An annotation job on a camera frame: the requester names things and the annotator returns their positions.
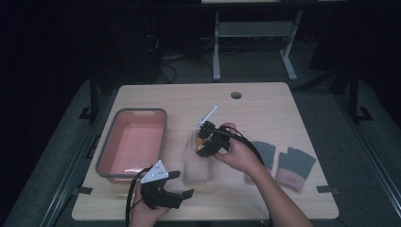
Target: pink tray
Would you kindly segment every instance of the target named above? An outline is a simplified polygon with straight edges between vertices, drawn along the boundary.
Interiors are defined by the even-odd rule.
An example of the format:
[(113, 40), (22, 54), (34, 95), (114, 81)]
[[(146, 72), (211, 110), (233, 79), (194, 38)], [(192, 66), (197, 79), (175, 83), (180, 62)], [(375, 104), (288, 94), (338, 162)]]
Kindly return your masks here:
[(162, 109), (123, 109), (115, 114), (96, 163), (101, 177), (129, 180), (161, 159), (167, 114)]

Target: person's right hand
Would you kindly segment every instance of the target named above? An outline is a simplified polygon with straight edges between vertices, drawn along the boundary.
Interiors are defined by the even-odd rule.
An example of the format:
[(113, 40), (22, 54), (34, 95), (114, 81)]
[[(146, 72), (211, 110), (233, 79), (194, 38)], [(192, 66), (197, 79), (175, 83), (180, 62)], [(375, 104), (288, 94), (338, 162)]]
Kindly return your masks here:
[[(224, 123), (221, 126), (236, 130), (234, 123)], [(232, 129), (229, 129), (229, 131), (233, 134), (237, 134), (237, 132)], [(215, 154), (215, 158), (248, 175), (250, 175), (253, 169), (261, 166), (263, 167), (256, 155), (245, 144), (234, 138), (230, 138), (230, 148), (227, 153), (222, 154), (218, 152)]]

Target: dark floor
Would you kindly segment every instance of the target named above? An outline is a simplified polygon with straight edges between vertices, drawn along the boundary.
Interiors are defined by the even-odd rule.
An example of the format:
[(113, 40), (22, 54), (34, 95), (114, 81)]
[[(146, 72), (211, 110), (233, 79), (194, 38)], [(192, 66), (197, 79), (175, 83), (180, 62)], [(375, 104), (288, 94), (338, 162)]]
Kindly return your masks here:
[[(79, 22), (86, 18), (86, 14), (80, 10), (66, 13), (74, 8), (72, 2), (50, 6), (46, 3), (36, 5), (35, 1), (26, 1), (19, 7), (16, 7), (18, 4), (11, 6), (18, 13), (9, 13), (3, 17), (4, 21), (9, 20), (12, 23), (7, 24), (3, 21), (2, 24), (6, 25), (2, 28), (2, 31), (6, 32), (1, 34), (4, 50), (1, 66), (4, 68), (2, 71), (7, 72), (6, 77), (11, 79), (9, 85), (2, 83), (5, 106), (9, 107), (6, 113), (2, 112), (2, 120), (11, 116), (11, 119), (17, 119), (14, 123), (4, 121), (7, 133), (2, 139), (5, 141), (4, 150), (9, 152), (1, 152), (1, 167), (2, 174), (9, 174), (5, 174), (4, 181), (1, 182), (1, 192), (9, 196), (2, 197), (3, 219), (6, 219), (3, 214), (9, 212), (3, 204), (14, 204), (19, 192), (24, 188), (6, 226), (39, 226), (46, 223), (56, 223), (56, 226), (123, 225), (122, 221), (79, 222), (71, 218), (76, 196), (69, 195), (83, 180), (90, 163), (90, 160), (80, 158), (77, 153), (83, 150), (86, 153), (92, 141), (101, 133), (113, 104), (115, 86), (124, 82), (132, 83), (132, 80), (126, 81), (126, 72), (133, 70), (131, 66), (127, 66), (129, 68), (118, 71), (116, 74), (120, 76), (120, 80), (117, 83), (102, 80), (104, 92), (100, 95), (98, 118), (93, 123), (79, 119), (82, 109), (90, 106), (88, 78), (94, 71), (88, 69), (88, 61), (83, 61), (87, 55), (82, 53), (86, 51), (82, 52), (82, 49), (79, 49), (82, 47), (82, 40), (78, 35), (74, 35), (84, 33), (84, 26)], [(389, 22), (396, 19), (392, 15), (395, 9), (376, 10), (372, 15), (383, 23)], [(370, 25), (379, 26), (378, 21)], [(387, 32), (385, 27), (380, 27), (379, 30)], [(333, 66), (334, 63), (324, 63), (323, 67), (321, 65), (312, 68), (310, 64), (316, 62), (316, 56), (321, 56), (322, 52), (332, 48), (317, 49), (318, 39), (313, 36), (313, 39), (310, 36), (306, 37), (306, 34), (311, 34), (306, 28), (301, 30), (300, 34), (291, 51), (291, 60), (299, 76), (296, 81), (288, 79), (278, 54), (278, 49), (283, 47), (286, 39), (226, 39), (221, 43), (221, 82), (282, 81), (290, 88), (296, 88), (322, 75), (327, 71), (327, 65)], [(395, 89), (400, 83), (399, 77), (394, 73), (397, 72), (399, 64), (394, 63), (396, 57), (383, 62), (383, 54), (377, 50), (390, 49), (390, 37), (385, 36), (381, 40), (373, 36), (367, 37), (375, 42), (380, 41), (381, 44), (368, 45), (368, 49), (372, 51), (370, 53), (374, 54), (366, 57), (364, 70), (359, 71), (362, 73), (362, 81), (359, 83), (357, 114), (362, 115), (360, 107), (365, 107), (373, 121), (360, 121), (355, 124), (347, 113), (348, 87), (337, 95), (330, 90), (336, 75), (307, 91), (293, 92), (327, 181), (339, 190), (339, 194), (334, 195), (340, 209), (339, 218), (314, 220), (316, 226), (401, 225), (400, 214), (397, 214), (394, 208), (397, 201), (391, 199), (391, 193), (400, 198), (398, 188), (401, 188), (401, 165), (398, 164), (401, 160), (401, 131), (397, 126), (397, 113), (400, 110), (397, 103), (400, 98), (398, 89)], [(368, 40), (363, 40), (361, 44), (368, 44)], [(104, 44), (103, 42), (105, 40), (99, 40), (97, 44)], [(206, 46), (208, 42), (208, 39), (201, 40), (202, 46)], [(325, 40), (326, 44), (331, 44), (330, 42), (332, 41)], [(213, 82), (210, 48), (189, 51), (193, 46), (189, 44), (185, 50), (179, 48), (172, 51), (169, 46), (161, 45), (160, 48), (165, 48), (161, 53), (164, 57), (161, 66), (163, 74), (153, 74), (148, 70), (147, 79), (153, 83)], [(143, 49), (119, 53), (128, 58), (138, 59), (132, 55), (137, 51)], [(105, 56), (100, 58), (101, 63), (113, 61), (110, 55)], [(338, 57), (333, 55), (320, 61), (336, 62), (337, 59)], [(96, 71), (100, 75), (114, 72), (115, 68), (121, 67), (115, 63), (102, 65), (103, 67), (97, 68)], [(382, 80), (372, 78), (372, 74), (380, 75)], [(133, 80), (144, 82), (139, 78)], [(26, 141), (21, 143), (15, 138), (25, 138)], [(12, 163), (23, 167), (15, 168)], [(60, 201), (61, 204), (52, 206), (52, 201)], [(160, 223), (160, 226), (197, 225), (168, 222)], [(216, 222), (213, 226), (259, 224)]]

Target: dark background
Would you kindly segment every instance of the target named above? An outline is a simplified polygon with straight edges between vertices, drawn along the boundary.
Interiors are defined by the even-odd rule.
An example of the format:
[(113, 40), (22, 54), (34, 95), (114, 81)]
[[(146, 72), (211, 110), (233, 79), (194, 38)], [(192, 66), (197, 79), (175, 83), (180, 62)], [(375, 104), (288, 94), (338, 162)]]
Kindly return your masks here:
[[(104, 93), (122, 84), (152, 83), (163, 53), (149, 54), (146, 34), (158, 35), (162, 47), (181, 47), (194, 56), (200, 54), (199, 37), (213, 34), (210, 11), (159, 11), (154, 21), (144, 21), (145, 12), (89, 10), (101, 2), (0, 3), (0, 224), (69, 102), (94, 72)], [(401, 127), (400, 9), (397, 1), (363, 1), (335, 13), (310, 9), (297, 39), (321, 39), (311, 63), (315, 68), (329, 70), (350, 53), (357, 53), (360, 78), (374, 88)], [(180, 13), (195, 16), (183, 21)]]

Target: gray carpet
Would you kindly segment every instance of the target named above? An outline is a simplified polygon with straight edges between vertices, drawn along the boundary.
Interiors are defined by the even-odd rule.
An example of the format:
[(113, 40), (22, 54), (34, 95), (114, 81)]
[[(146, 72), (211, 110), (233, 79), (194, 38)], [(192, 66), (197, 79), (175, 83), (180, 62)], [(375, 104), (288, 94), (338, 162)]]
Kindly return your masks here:
[[(283, 81), (289, 87), (297, 87), (317, 77), (321, 71), (309, 70), (308, 63), (314, 43), (298, 42), (294, 45), (291, 59), (299, 79), (290, 81), (279, 59), (277, 44), (268, 44), (260, 51), (221, 55), (221, 82)], [(212, 82), (210, 53), (203, 61), (183, 59), (169, 65), (177, 70), (174, 83)], [(173, 71), (163, 67), (166, 75), (173, 78)], [(163, 83), (160, 78), (156, 83)], [(334, 220), (314, 220), (315, 226), (401, 226), (401, 219), (377, 178), (364, 146), (356, 133), (356, 125), (342, 108), (340, 101), (346, 97), (328, 92), (328, 79), (307, 92), (293, 92), (294, 99), (304, 120), (307, 132), (321, 162), (329, 185), (336, 188), (334, 195), (340, 216)], [(123, 221), (75, 221), (71, 217), (77, 196), (70, 196), (74, 187), (83, 181), (91, 162), (87, 152), (93, 151), (92, 143), (102, 132), (115, 96), (100, 95), (101, 111), (96, 122), (78, 119), (83, 108), (90, 106), (89, 83), (82, 85), (70, 107), (54, 132), (41, 161), (32, 173), (26, 188), (12, 210), (6, 226), (40, 226), (54, 198), (66, 195), (53, 219), (56, 226), (124, 226)], [(375, 121), (362, 122), (358, 126), (378, 151), (398, 188), (401, 188), (399, 172), (401, 160), (401, 132), (381, 108), (375, 93), (360, 83), (359, 105), (367, 107)], [(63, 183), (70, 180), (62, 190)], [(195, 222), (161, 222), (157, 226), (198, 226)], [(258, 222), (215, 222), (213, 227), (260, 226)]]

